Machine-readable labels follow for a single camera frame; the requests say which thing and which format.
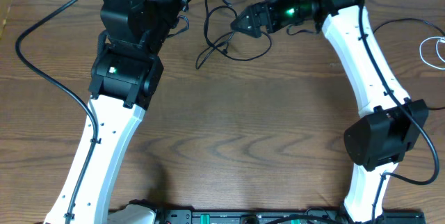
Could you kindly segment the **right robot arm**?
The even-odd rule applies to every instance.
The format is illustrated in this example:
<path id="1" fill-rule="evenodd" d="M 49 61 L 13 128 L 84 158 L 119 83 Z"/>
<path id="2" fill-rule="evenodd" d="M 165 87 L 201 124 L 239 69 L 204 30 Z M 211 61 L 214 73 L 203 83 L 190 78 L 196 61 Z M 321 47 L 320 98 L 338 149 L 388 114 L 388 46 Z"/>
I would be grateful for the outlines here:
<path id="1" fill-rule="evenodd" d="M 382 200 L 388 179 L 414 147 L 428 108 L 423 100 L 412 100 L 393 75 L 370 27 L 364 0 L 265 0 L 248 6 L 231 28 L 258 38 L 310 20 L 337 53 L 359 113 L 343 135 L 354 166 L 342 221 L 414 222 L 414 215 L 384 213 Z"/>

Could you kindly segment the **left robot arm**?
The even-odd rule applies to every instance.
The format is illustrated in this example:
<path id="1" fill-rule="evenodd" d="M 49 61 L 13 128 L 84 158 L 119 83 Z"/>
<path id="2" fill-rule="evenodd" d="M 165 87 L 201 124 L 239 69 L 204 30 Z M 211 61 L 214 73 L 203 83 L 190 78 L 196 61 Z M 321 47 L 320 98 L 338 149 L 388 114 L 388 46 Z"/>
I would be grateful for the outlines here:
<path id="1" fill-rule="evenodd" d="M 91 112 L 62 191 L 46 223 L 105 223 L 129 141 L 156 87 L 159 52 L 191 0 L 103 0 Z"/>

